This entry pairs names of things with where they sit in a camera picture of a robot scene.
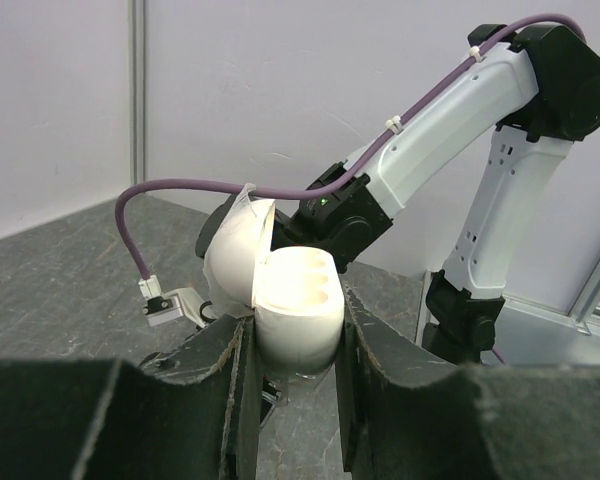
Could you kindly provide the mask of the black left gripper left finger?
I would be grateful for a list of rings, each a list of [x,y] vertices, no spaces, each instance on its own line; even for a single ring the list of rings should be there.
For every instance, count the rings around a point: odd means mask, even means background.
[[[261,386],[249,317],[140,367],[0,360],[0,479],[252,479]]]

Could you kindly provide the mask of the white earbud charging case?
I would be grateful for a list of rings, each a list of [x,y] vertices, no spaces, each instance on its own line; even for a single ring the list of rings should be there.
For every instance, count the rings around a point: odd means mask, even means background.
[[[335,261],[314,247],[276,249],[275,202],[245,185],[212,235],[203,271],[218,314],[253,314],[260,357],[281,377],[314,376],[333,363],[344,324]]]

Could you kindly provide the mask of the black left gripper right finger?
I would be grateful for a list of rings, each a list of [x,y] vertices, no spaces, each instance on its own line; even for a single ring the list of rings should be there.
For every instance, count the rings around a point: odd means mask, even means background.
[[[351,289],[335,362],[355,479],[600,479],[600,366],[448,363]]]

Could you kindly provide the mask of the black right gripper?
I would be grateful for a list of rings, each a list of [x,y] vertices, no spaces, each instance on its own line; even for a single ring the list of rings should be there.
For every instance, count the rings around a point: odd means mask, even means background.
[[[289,404],[289,381],[287,379],[263,378],[262,405],[282,408]]]

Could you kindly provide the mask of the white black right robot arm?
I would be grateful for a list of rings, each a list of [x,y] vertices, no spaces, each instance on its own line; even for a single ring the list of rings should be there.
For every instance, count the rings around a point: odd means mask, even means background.
[[[465,59],[375,142],[362,137],[396,86],[393,53],[362,62],[362,42],[346,46],[320,35],[310,53],[244,33],[199,53],[196,76],[209,91],[203,113],[230,132],[206,145],[240,155],[234,179],[261,183],[280,168],[279,198],[298,200],[275,228],[276,246],[330,251],[345,268],[366,249],[399,272],[443,271],[455,298],[482,316],[529,336],[544,362],[587,339],[590,328],[567,316],[549,274],[534,275],[539,307],[512,318],[496,311],[506,278],[526,268],[512,261],[537,232],[544,190],[567,152],[588,153],[600,138],[600,55],[564,21],[483,25]]]

